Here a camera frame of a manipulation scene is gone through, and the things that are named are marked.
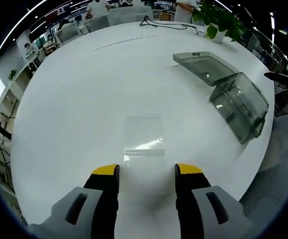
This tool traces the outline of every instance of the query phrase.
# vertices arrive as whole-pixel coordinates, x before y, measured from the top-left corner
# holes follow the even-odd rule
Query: black cable
[[[15,119],[15,117],[9,117],[7,115],[5,115],[4,113],[0,112],[0,114],[2,114],[4,117],[8,118],[8,119]]]
[[[171,29],[176,29],[176,30],[186,30],[188,27],[191,27],[197,31],[197,34],[199,34],[199,31],[198,31],[197,27],[195,27],[195,26],[190,26],[190,25],[183,24],[183,23],[157,23],[157,22],[154,22],[151,19],[149,19],[149,16],[145,16],[144,20],[139,25],[140,26],[154,26],[154,27],[159,26],[159,27],[171,28]],[[165,25],[180,25],[183,28],[176,28],[176,27],[165,26]]]
[[[1,151],[4,151],[7,155],[9,155],[10,156],[10,154],[5,150],[5,149],[3,149],[3,148],[0,148],[0,150]]]
[[[13,115],[14,108],[15,108],[15,105],[16,105],[17,102],[18,102],[18,99],[15,100],[15,103],[14,103],[14,106],[13,106],[13,108],[12,108],[12,111],[11,111],[11,114],[10,114],[10,116],[9,116],[9,119],[10,119],[11,116]]]
[[[2,157],[3,157],[3,160],[4,160],[4,164],[6,165],[6,168],[7,168],[7,170],[8,170],[8,173],[10,174],[10,178],[12,178],[11,171],[10,171],[10,169],[9,169],[7,163],[6,163],[6,160],[5,160],[5,157],[4,157],[4,154],[3,154],[3,153],[2,153]],[[9,184],[8,184],[8,186],[9,186],[9,188],[15,193],[14,189],[13,189]]]

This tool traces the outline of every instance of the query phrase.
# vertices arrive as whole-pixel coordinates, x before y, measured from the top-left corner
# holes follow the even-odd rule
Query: desk
[[[23,67],[17,72],[14,78],[9,82],[9,90],[15,95],[15,97],[21,101],[23,93],[29,84],[32,73],[29,70],[31,63],[34,64],[35,68],[38,69],[38,66],[35,64],[35,60],[40,58],[41,50],[34,55]]]
[[[270,106],[258,139],[240,145],[208,100],[214,88],[173,61],[174,53],[197,51],[225,59],[263,92]],[[239,200],[261,165],[271,135],[274,84],[265,72],[263,63],[239,43],[228,38],[212,43],[190,28],[140,27],[134,22],[92,32],[61,47],[34,74],[14,123],[12,178],[25,219],[29,224],[43,222],[54,203],[74,187],[83,187],[100,166],[117,163],[121,174],[127,170],[124,127],[129,117],[160,118],[163,172],[174,175],[178,162],[194,164],[212,185]],[[171,212],[165,206],[163,216],[154,218],[165,238],[180,238],[173,200],[163,204],[172,205]],[[123,207],[120,201],[115,233],[128,233],[138,222],[126,217],[122,230],[119,216],[127,215]],[[149,222],[142,211],[140,217]]]

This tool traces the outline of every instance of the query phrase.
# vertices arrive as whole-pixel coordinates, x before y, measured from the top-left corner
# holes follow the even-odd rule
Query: white chair
[[[83,22],[82,25],[85,27],[88,33],[109,27],[107,15],[108,14],[102,14],[100,16],[92,17],[91,19]]]
[[[55,33],[55,38],[60,46],[63,46],[80,36],[82,36],[82,32],[76,22],[65,24],[61,30],[58,30]]]
[[[154,9],[153,10],[153,21],[159,21],[159,17],[162,14],[163,10]]]
[[[110,26],[144,20],[145,16],[153,19],[153,10],[150,6],[127,6],[111,9],[108,12]]]

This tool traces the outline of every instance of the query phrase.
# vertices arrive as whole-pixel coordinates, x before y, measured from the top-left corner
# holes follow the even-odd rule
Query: person
[[[86,18],[91,18],[108,13],[110,6],[106,0],[93,0],[86,8]]]
[[[48,35],[48,41],[43,45],[46,55],[50,55],[56,50],[56,42],[51,34]]]
[[[123,0],[121,6],[133,6],[133,0]]]
[[[26,58],[29,58],[31,55],[35,53],[35,47],[33,45],[26,43],[24,47],[26,48]]]
[[[197,8],[195,0],[177,0],[176,1],[176,12],[174,21],[177,22],[192,22],[192,13]]]
[[[67,20],[67,19],[63,19],[61,22],[60,22],[60,25],[59,25],[59,29],[58,30],[61,30],[62,27],[65,25],[65,24],[69,24],[70,22]]]

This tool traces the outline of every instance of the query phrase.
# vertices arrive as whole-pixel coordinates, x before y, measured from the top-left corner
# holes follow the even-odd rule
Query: potted plant
[[[12,79],[14,78],[15,75],[16,75],[16,70],[11,70],[11,72],[9,74],[9,80],[12,81]]]
[[[236,41],[245,30],[237,16],[226,9],[212,5],[208,0],[202,2],[200,11],[195,11],[192,18],[194,21],[202,20],[206,25],[206,37],[217,43],[222,43],[225,36],[231,37],[231,41]]]

